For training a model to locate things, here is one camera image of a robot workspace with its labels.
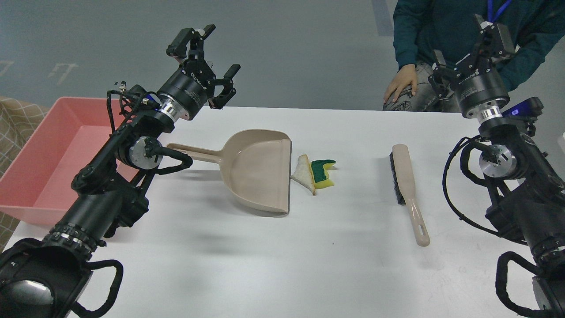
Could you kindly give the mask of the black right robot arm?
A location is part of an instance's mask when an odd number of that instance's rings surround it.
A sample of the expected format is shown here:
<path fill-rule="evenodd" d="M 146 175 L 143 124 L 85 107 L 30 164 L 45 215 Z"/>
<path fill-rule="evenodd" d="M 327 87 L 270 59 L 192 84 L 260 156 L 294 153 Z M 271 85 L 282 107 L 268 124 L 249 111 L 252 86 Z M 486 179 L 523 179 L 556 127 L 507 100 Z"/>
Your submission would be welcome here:
<path fill-rule="evenodd" d="M 496 294 L 509 310 L 528 318 L 564 316 L 564 181 L 539 150 L 532 137 L 534 122 L 543 105 L 530 98 L 507 111 L 510 101 L 496 63 L 515 54 L 506 26 L 475 15 L 478 37 L 472 51 L 448 67 L 442 52 L 434 51 L 436 63 L 429 77 L 440 99 L 452 94 L 465 118 L 475 118 L 479 134 L 462 138 L 450 153 L 443 172 L 444 196 L 447 173 L 460 155 L 462 173 L 486 187 L 492 205 L 486 218 L 490 233 L 529 247 L 534 262 L 515 252 L 497 261 Z M 539 309 L 515 304 L 507 292 L 509 262 L 533 274 L 532 285 Z"/>

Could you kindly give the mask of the person's bare hand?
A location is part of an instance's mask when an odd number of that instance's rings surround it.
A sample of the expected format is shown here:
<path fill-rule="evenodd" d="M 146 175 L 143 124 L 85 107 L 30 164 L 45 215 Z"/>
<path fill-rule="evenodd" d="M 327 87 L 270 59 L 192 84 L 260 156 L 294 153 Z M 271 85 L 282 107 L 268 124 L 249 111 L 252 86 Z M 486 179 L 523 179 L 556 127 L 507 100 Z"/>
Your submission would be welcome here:
<path fill-rule="evenodd" d="M 400 94 L 407 87 L 410 87 L 411 95 L 416 96 L 418 90 L 417 80 L 416 65 L 414 63 L 402 66 L 388 84 L 387 89 L 385 89 L 383 104 L 386 104 L 391 98 L 392 102 L 397 102 Z"/>

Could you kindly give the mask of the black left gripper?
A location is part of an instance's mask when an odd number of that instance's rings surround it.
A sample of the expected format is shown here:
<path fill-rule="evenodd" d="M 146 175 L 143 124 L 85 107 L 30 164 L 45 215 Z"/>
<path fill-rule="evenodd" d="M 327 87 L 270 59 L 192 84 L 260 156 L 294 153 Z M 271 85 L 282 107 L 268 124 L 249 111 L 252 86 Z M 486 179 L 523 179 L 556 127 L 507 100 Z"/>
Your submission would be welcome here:
<path fill-rule="evenodd" d="M 172 119 L 193 120 L 204 105 L 220 110 L 236 94 L 234 77 L 241 69 L 233 64 L 217 78 L 208 64 L 198 69 L 196 61 L 204 58 L 204 40 L 214 32 L 216 25 L 208 24 L 200 29 L 184 28 L 167 47 L 167 56 L 185 61 L 158 91 L 160 111 Z"/>

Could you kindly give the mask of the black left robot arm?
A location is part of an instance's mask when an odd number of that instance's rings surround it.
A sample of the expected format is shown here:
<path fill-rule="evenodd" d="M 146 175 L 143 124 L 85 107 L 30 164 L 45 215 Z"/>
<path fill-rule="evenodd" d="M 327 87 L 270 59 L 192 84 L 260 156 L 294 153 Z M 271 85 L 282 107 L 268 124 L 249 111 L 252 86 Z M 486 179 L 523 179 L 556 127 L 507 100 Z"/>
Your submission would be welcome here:
<path fill-rule="evenodd" d="M 124 276 L 115 259 L 91 261 L 117 228 L 149 211 L 156 175 L 188 169 L 192 157 L 164 147 L 178 119 L 192 120 L 208 104 L 221 109 L 236 94 L 233 64 L 218 78 L 205 60 L 204 41 L 216 26 L 184 28 L 166 53 L 177 70 L 157 92 L 140 85 L 107 91 L 109 139 L 74 176 L 77 199 L 42 240 L 24 238 L 1 254 L 3 318 L 100 318 L 115 304 Z"/>

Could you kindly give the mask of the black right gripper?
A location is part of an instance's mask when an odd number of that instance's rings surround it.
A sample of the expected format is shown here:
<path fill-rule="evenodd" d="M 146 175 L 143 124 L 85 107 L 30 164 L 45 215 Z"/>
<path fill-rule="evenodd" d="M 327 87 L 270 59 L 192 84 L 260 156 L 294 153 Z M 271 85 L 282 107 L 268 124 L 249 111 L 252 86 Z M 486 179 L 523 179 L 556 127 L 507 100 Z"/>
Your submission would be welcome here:
<path fill-rule="evenodd" d="M 474 20 L 479 33 L 474 44 L 474 62 L 464 57 L 448 67 L 441 51 L 434 49 L 435 62 L 428 81 L 439 99 L 455 96 L 466 119 L 503 117 L 502 107 L 510 101 L 504 82 L 492 66 L 516 54 L 507 26 L 491 23 L 478 14 Z"/>

